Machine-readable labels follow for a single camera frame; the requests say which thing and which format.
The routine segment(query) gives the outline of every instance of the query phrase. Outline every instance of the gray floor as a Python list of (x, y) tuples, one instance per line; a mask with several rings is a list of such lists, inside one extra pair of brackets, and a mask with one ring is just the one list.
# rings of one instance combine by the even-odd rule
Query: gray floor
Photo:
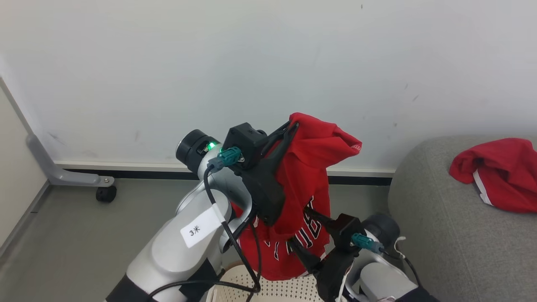
[[(0, 301), (103, 301), (131, 260), (172, 218), (196, 181), (119, 179), (111, 204), (95, 189), (54, 187), (0, 258)], [(389, 187), (331, 185), (332, 216), (387, 212)], [(225, 262), (236, 259), (226, 253)]]

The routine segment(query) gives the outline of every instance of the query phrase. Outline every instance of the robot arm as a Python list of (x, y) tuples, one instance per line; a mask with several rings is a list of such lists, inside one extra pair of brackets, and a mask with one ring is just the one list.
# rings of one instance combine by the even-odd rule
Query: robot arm
[[(221, 156), (221, 150), (238, 147), (241, 156), (232, 166), (208, 175), (205, 181), (201, 181), (180, 201), (175, 217), (164, 224), (132, 261), (122, 280), (106, 298), (106, 302), (197, 301), (214, 284), (233, 286), (250, 292), (259, 291), (259, 288), (251, 289), (220, 282), (221, 255), (229, 248), (230, 243), (234, 243), (238, 249), (233, 241), (255, 216), (269, 226), (278, 219), (285, 195), (275, 180), (274, 173), (297, 128), (298, 124), (285, 123), (271, 135), (266, 135), (244, 123), (231, 128), (223, 144), (200, 130), (189, 133), (179, 143), (176, 157), (187, 165), (190, 171), (197, 172), (200, 179), (204, 178), (208, 167), (213, 167), (211, 162)], [(208, 190), (214, 197), (214, 205), (207, 194)], [(243, 210), (240, 217), (233, 216), (230, 201)], [(198, 220), (207, 211), (218, 215), (213, 219)], [(371, 235), (374, 238), (372, 232), (364, 229), (358, 218), (343, 215), (332, 220), (315, 211), (309, 211), (306, 215), (320, 221), (336, 243), (336, 248), (329, 256), (320, 260), (309, 254), (299, 243), (291, 241), (293, 250), (304, 266), (317, 278), (318, 292), (323, 300), (334, 301), (342, 282), (345, 282), (343, 275), (353, 261), (360, 262), (360, 270), (373, 262), (385, 262), (378, 255), (371, 256), (369, 251), (363, 253), (365, 257), (356, 258), (362, 247), (353, 245), (352, 235)], [(228, 231), (233, 234), (233, 238), (224, 232), (224, 224), (229, 226)], [(191, 239), (185, 236), (190, 234), (196, 237), (201, 233), (203, 237), (199, 241), (193, 245), (187, 244)], [(396, 270), (406, 278), (403, 272)]]

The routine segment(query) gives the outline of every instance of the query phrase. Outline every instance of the jersey lettering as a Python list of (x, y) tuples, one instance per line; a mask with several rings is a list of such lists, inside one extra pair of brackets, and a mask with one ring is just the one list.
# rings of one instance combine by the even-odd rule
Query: jersey lettering
[[(313, 200), (314, 198), (312, 196), (308, 204), (306, 205), (312, 210), (313, 210)], [(306, 215), (305, 213), (304, 213), (304, 222), (308, 226), (308, 229), (311, 232), (313, 239), (317, 239), (319, 237), (319, 234), (321, 233), (321, 223), (317, 220), (313, 220), (310, 216)]]
[(295, 238), (296, 238), (296, 240), (298, 240), (298, 242), (300, 242), (300, 245), (305, 246), (305, 244), (303, 242), (304, 240), (300, 240), (301, 237), (299, 237), (298, 234), (295, 234)]
[(302, 236), (302, 238), (304, 238), (304, 242), (306, 243), (306, 246), (305, 248), (310, 248), (313, 246), (313, 242), (311, 241), (311, 239), (308, 237), (308, 234), (306, 234), (306, 232), (304, 231), (304, 228), (301, 228), (299, 230), (299, 233), (300, 235)]
[(291, 245), (289, 244), (289, 242), (285, 242), (285, 247), (287, 249), (287, 255), (291, 254), (293, 252), (293, 249), (291, 248)]
[(278, 246), (280, 245), (280, 242), (277, 241), (275, 244), (274, 244), (274, 258), (276, 258), (276, 260), (280, 261), (280, 259), (278, 258)]

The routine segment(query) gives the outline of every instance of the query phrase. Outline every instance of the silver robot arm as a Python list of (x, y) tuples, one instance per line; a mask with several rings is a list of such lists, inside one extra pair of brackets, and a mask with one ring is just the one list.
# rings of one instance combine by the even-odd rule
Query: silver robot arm
[[(203, 157), (198, 169), (200, 179), (203, 179), (208, 160), (216, 157), (221, 147), (221, 143), (216, 144)], [(252, 198), (242, 179), (228, 168), (209, 175), (208, 180), (218, 209), (234, 232), (247, 220), (252, 210)], [(230, 200), (244, 211), (240, 217), (231, 221)], [(152, 298), (148, 293), (166, 284), (189, 280), (193, 276), (195, 279), (211, 278), (222, 270), (222, 253), (229, 241), (222, 227), (191, 248), (186, 246), (180, 233), (183, 227), (209, 208), (211, 203), (204, 182), (200, 181), (179, 202), (176, 216), (164, 224), (132, 261), (123, 279), (106, 298), (106, 302), (183, 302), (189, 298), (201, 297), (206, 291), (205, 288), (195, 287), (196, 293), (190, 290), (187, 291), (190, 296), (185, 295), (181, 288), (188, 285), (163, 290)]]
[[(176, 151), (177, 158), (186, 164), (191, 171), (197, 171), (198, 177), (203, 179), (209, 160), (219, 154), (223, 144), (199, 130), (189, 133), (183, 141), (179, 143)], [(216, 207), (208, 198), (206, 184), (214, 196)], [(266, 190), (271, 187), (262, 186), (261, 188)], [(230, 202), (235, 203), (243, 210), (242, 215), (233, 220), (231, 220)], [(256, 206), (256, 213), (259, 211), (258, 207), (259, 204)], [(124, 277), (106, 298), (106, 302), (199, 300), (213, 285), (212, 282), (219, 279), (218, 275), (222, 271), (221, 255), (229, 247), (230, 238), (224, 232), (223, 226), (219, 225), (201, 241), (188, 247), (181, 230), (210, 208), (219, 211), (220, 221), (225, 220), (228, 223), (234, 236), (240, 232), (240, 229), (254, 214), (252, 196), (246, 188), (243, 178), (237, 176), (231, 169), (223, 168), (210, 174), (206, 183), (201, 181), (192, 189), (180, 201), (175, 217), (164, 224), (132, 261)], [(379, 241), (378, 235), (372, 234), (367, 227), (365, 231), (369, 238)], [(391, 280), (391, 284), (384, 282), (388, 279)], [(206, 282), (202, 284), (184, 283), (200, 280)], [(177, 282), (181, 282), (181, 285), (173, 285)], [(342, 289), (346, 289), (348, 297), (359, 296), (357, 285), (367, 293), (367, 300), (364, 301), (376, 301), (387, 294), (401, 297), (406, 292), (416, 288), (401, 270), (368, 250), (362, 250), (358, 258), (354, 260), (354, 265), (350, 273), (347, 274)]]

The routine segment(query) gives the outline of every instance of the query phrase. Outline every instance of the red cloth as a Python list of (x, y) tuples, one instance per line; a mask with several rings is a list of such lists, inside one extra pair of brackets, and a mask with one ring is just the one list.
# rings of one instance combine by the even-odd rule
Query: red cloth
[[(343, 132), (336, 124), (326, 123), (303, 113), (289, 118), (300, 126), (276, 173), (286, 200), (280, 218), (267, 227), (258, 221), (256, 233), (260, 240), (262, 275), (268, 280), (287, 280), (306, 272), (292, 253), (287, 240), (296, 236), (309, 252), (321, 257), (329, 235), (317, 221), (306, 221), (303, 209), (330, 216), (328, 176), (326, 168), (347, 157), (357, 155), (362, 143)], [(238, 215), (242, 211), (234, 205)], [(258, 257), (252, 230), (246, 228), (239, 238), (244, 255), (257, 270)]]
[(481, 198), (490, 205), (537, 212), (537, 152), (528, 140), (501, 139), (475, 146), (453, 160), (449, 174), (467, 184), (475, 180)]

